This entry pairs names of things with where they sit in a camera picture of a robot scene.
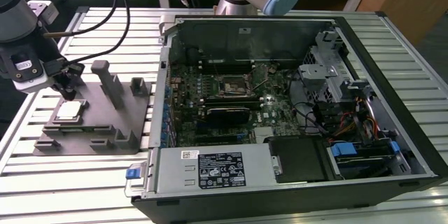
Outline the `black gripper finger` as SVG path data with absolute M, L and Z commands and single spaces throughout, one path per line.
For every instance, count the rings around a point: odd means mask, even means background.
M 52 77 L 52 90 L 59 92 L 67 101 L 72 101 L 76 98 L 76 88 L 84 85 L 84 81 L 82 80 L 84 69 L 84 64 L 75 63 Z

